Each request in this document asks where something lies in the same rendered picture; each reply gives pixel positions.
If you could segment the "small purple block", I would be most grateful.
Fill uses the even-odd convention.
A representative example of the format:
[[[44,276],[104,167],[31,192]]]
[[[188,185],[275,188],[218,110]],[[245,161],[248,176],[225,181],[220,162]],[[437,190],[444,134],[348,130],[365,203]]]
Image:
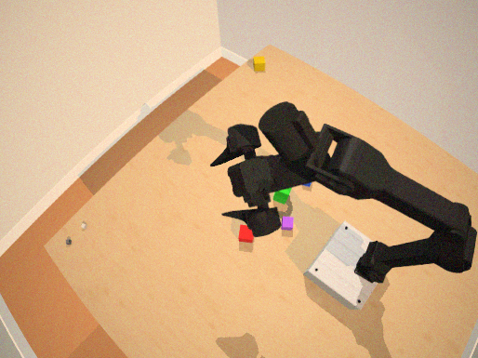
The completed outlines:
[[[283,217],[283,218],[282,218],[281,230],[291,231],[292,228],[293,228],[293,218]]]

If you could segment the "small yellow block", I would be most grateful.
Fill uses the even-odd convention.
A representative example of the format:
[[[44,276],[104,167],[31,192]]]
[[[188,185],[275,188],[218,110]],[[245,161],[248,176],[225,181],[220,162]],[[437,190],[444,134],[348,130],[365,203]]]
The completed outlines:
[[[264,57],[254,57],[253,65],[254,65],[254,71],[264,72],[266,67]]]

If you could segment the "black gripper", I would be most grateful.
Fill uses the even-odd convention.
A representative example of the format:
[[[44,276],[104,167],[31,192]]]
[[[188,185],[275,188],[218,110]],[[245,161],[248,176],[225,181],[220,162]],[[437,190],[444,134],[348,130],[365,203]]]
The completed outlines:
[[[222,165],[242,155],[245,160],[257,156],[255,149],[261,146],[261,141],[256,126],[236,124],[228,127],[227,131],[229,135],[226,138],[227,146],[210,166]],[[270,158],[272,179],[277,183],[277,187],[271,193],[297,187],[290,181],[285,170],[285,160],[281,155],[276,154]],[[223,212],[221,215],[244,221],[255,237],[268,235],[282,226],[277,206],[269,207],[269,204],[258,206],[258,209]]]

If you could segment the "red block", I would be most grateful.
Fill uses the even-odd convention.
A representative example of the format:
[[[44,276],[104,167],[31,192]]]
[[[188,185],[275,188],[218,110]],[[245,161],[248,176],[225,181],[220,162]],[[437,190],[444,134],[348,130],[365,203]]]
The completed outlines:
[[[252,231],[247,228],[247,225],[240,225],[239,242],[246,242],[253,244],[254,235]]]

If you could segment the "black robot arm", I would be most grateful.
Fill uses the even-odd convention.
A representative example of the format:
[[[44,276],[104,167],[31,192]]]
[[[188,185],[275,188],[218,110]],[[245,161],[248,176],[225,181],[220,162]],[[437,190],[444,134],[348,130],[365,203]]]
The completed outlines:
[[[318,182],[355,200],[374,199],[434,230],[427,239],[400,245],[369,242],[355,274],[380,284],[396,267],[434,263],[455,273],[471,268],[477,231],[464,204],[394,170],[382,152],[354,135],[328,124],[315,131],[308,115],[288,101],[269,108],[259,129],[285,160],[295,186]],[[333,140],[337,145],[330,156]],[[249,208],[272,202],[270,193],[277,187],[270,171],[272,156],[259,155],[227,170],[233,194],[243,197]]]

